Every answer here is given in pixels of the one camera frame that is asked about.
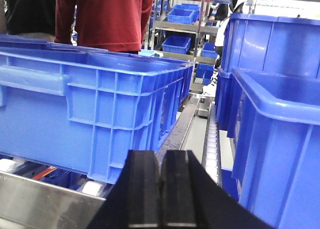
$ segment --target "shelving rack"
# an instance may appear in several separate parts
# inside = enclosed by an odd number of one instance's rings
[[[157,5],[159,0],[154,0],[154,4]],[[171,7],[170,1],[168,2],[167,11],[169,12]],[[173,23],[167,21],[167,13],[163,10],[164,8],[164,0],[161,1],[161,10],[160,12],[157,11],[157,6],[154,7],[153,14],[157,15],[159,12],[159,17],[153,17],[153,27],[148,30],[145,42],[145,48],[149,47],[151,50],[158,50],[161,47],[161,40],[156,41],[156,33],[158,31],[172,31],[172,32],[182,32],[182,33],[191,33],[195,34],[195,48],[193,53],[191,54],[179,54],[179,53],[172,53],[172,52],[165,52],[163,53],[164,57],[172,58],[172,59],[180,59],[186,61],[193,61],[196,64],[209,64],[214,65],[216,62],[215,58],[210,57],[203,57],[201,56],[201,49],[203,45],[203,36],[204,35],[212,35],[215,36],[218,31],[218,27],[214,26],[207,26],[206,16],[209,13],[210,3],[212,1],[224,1],[228,2],[229,0],[186,0],[186,1],[194,1],[194,2],[201,2],[201,9],[200,9],[200,17],[198,23],[195,24],[180,24],[180,23]]]

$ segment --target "crate handle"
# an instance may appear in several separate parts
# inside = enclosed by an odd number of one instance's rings
[[[0,106],[5,104],[7,87],[65,96],[70,76],[26,69],[16,66],[0,66]]]

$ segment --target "white roller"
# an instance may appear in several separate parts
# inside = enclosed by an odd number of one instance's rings
[[[10,159],[0,159],[0,171],[9,172],[17,167],[17,163]]]
[[[96,181],[87,181],[82,192],[92,196],[98,196],[104,189],[104,184]]]

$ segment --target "person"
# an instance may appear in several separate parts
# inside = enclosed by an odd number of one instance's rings
[[[228,4],[218,4],[216,5],[216,14],[212,15],[212,12],[214,10],[213,7],[210,7],[209,15],[208,15],[208,21],[223,21],[227,16],[229,12],[229,5]]]
[[[1,33],[54,41],[56,0],[5,0],[5,23],[0,1]]]
[[[79,46],[138,53],[153,0],[56,0],[55,42],[71,44],[71,25]]]

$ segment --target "metal frame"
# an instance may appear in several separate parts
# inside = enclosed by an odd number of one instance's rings
[[[154,0],[154,10],[153,14],[157,15],[157,3],[159,0]],[[167,15],[163,11],[163,5],[164,0],[161,2],[161,10],[160,10],[160,16],[159,19],[156,19],[156,17],[153,17],[153,27],[150,28],[150,30],[147,32],[147,37],[150,38],[148,42],[145,43],[147,47],[151,48],[151,50],[154,50],[155,48],[155,37],[156,37],[156,30],[163,30],[163,31],[173,31],[173,32],[184,32],[184,33],[192,33],[195,34],[195,49],[193,52],[193,55],[181,55],[178,53],[171,53],[171,52],[165,52],[161,51],[163,53],[164,57],[173,58],[173,59],[181,59],[186,61],[193,61],[196,63],[203,63],[203,64],[209,64],[213,65],[215,63],[214,58],[207,58],[207,57],[201,57],[201,46],[199,46],[199,42],[202,41],[203,35],[216,35],[218,28],[213,26],[206,26],[207,20],[205,19],[205,15],[209,12],[209,2],[213,0],[191,0],[191,1],[200,1],[201,2],[201,10],[200,10],[200,16],[199,16],[199,22],[198,24],[179,24],[179,23],[172,23],[166,21]],[[168,11],[170,10],[170,2],[168,2]]]

